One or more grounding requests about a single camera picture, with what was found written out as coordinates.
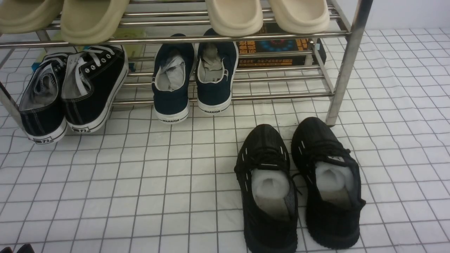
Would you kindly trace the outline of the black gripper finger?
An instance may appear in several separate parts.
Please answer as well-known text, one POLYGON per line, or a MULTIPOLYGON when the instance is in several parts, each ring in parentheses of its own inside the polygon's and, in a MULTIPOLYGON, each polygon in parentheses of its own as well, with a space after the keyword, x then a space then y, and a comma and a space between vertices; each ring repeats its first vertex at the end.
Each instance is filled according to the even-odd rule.
POLYGON ((0 253, 13 253, 13 251, 10 247, 5 247, 0 251, 0 253))
POLYGON ((35 253, 31 244, 22 245, 16 253, 35 253))

